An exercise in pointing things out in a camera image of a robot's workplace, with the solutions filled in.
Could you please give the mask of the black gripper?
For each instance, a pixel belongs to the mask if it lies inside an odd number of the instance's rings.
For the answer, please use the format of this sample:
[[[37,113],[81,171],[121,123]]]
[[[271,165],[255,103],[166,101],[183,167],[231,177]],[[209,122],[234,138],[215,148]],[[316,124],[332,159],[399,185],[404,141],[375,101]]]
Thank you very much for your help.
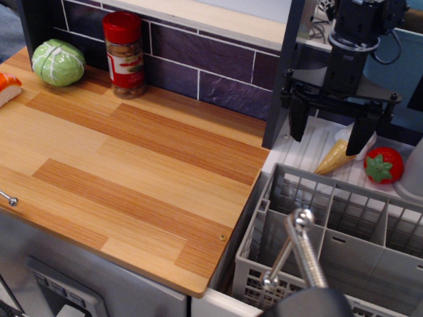
[[[281,107],[288,110],[290,135],[298,142],[303,138],[312,108],[356,118],[346,155],[358,155],[373,136],[379,120],[389,120],[402,97],[364,75],[367,59],[377,58],[379,37],[362,40],[330,34],[328,41],[331,52],[322,67],[283,70]]]

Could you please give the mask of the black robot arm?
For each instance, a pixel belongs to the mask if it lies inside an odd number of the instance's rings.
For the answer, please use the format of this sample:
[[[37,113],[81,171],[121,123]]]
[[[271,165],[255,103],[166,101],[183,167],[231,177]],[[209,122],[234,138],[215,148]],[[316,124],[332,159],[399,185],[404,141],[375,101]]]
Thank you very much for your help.
[[[289,132],[301,141],[309,112],[324,110],[355,119],[346,154],[358,154],[374,132],[392,120],[401,96],[364,75],[368,58],[376,56],[380,37],[394,35],[404,22],[406,1],[336,1],[335,22],[328,34],[330,52],[306,43],[312,15],[304,1],[294,5],[282,46],[281,107],[287,109]]]

